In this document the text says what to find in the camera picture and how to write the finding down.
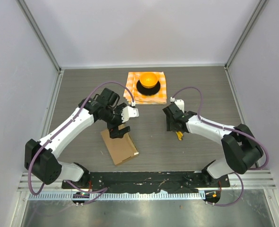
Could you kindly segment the brown cardboard express box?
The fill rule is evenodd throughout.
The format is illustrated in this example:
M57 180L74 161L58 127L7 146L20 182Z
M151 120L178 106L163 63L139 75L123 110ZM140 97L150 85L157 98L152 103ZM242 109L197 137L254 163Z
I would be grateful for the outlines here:
M139 152L129 133L123 138L111 139L108 129L101 131L102 139L115 166L119 166L139 155Z

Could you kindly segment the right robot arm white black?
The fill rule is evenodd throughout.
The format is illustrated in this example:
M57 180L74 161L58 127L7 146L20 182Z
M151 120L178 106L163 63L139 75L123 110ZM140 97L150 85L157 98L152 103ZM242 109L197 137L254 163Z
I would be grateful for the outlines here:
M244 174L263 157L260 144L244 124L235 127L207 121L198 113L183 111L176 103L165 107L163 112L166 130L175 132L179 140L184 133L192 133L221 145L224 157L207 164L201 171L202 182L208 187L214 186L224 175Z

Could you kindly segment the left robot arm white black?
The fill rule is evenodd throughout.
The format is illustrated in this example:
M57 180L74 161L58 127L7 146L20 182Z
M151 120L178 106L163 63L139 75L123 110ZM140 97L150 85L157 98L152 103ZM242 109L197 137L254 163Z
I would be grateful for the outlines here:
M123 138L130 127L119 127L139 112L134 105L119 104L120 96L108 88L101 94L82 100L75 111L54 131L25 146L25 168L49 185L56 180L68 180L83 189L88 185L88 171L78 163L58 160L64 149L86 128L101 120L107 124L112 139Z

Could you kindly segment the yellow utility knife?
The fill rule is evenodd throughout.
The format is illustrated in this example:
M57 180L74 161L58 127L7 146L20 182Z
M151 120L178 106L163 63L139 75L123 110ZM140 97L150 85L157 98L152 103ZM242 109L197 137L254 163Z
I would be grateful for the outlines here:
M176 131L175 133L176 133L178 139L179 139L180 141L182 141L182 140L183 140L183 133L182 133L181 131Z

